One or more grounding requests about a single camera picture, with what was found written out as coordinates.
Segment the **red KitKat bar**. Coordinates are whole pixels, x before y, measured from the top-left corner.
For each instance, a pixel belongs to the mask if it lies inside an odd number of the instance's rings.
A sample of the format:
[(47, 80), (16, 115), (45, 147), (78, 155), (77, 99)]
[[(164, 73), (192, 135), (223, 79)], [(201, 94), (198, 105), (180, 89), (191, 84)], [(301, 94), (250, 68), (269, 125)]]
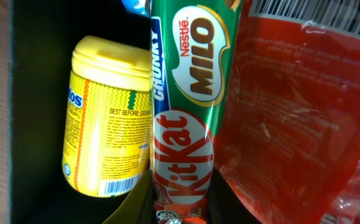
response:
[(206, 124), (184, 110), (154, 118), (152, 167), (158, 223), (206, 223), (214, 139)]

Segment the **yellow round candy pack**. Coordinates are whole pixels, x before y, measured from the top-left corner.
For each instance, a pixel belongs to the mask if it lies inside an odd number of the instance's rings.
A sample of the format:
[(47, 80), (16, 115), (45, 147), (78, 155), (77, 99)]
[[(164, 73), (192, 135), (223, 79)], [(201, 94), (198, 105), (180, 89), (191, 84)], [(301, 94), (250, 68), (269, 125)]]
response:
[(86, 36), (72, 53), (62, 171), (90, 197), (132, 190), (151, 139), (148, 50)]

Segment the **blue Oreo cookie pack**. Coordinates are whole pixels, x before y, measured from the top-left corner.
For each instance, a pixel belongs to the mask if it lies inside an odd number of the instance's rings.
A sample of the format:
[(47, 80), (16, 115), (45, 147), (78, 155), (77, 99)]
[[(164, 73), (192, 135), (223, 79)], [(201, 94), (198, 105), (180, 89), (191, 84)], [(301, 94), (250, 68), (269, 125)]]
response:
[(150, 17), (151, 0), (122, 0), (121, 2), (128, 13)]

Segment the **red snack bag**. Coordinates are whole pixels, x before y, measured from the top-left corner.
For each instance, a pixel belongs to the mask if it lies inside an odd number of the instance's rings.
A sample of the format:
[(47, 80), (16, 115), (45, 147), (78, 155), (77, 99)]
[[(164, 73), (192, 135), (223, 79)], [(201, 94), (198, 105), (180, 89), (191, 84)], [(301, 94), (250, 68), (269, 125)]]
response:
[(244, 3), (217, 145), (260, 223), (360, 223), (360, 0)]

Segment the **dark green box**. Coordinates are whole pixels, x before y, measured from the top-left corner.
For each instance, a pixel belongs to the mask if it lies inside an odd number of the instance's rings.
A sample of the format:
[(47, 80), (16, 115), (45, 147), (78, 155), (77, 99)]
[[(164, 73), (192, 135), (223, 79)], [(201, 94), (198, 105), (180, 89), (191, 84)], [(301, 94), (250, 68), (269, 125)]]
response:
[[(121, 1), (11, 1), (9, 148), (10, 223), (103, 223), (129, 192), (90, 197), (76, 191), (62, 171), (72, 53), (95, 36), (148, 50), (151, 139), (147, 169), (153, 176), (154, 105), (151, 18), (131, 15)], [(221, 157), (213, 136), (213, 173), (206, 223), (256, 223), (216, 169)], [(152, 177), (153, 211), (156, 198)]]

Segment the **yellow snack bag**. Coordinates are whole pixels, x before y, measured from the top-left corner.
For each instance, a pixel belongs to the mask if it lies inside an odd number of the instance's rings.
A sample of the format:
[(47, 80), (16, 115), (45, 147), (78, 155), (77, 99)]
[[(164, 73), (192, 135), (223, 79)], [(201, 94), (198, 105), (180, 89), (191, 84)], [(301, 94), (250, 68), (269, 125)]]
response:
[(152, 173), (147, 171), (118, 209), (103, 224), (151, 223), (153, 211)]

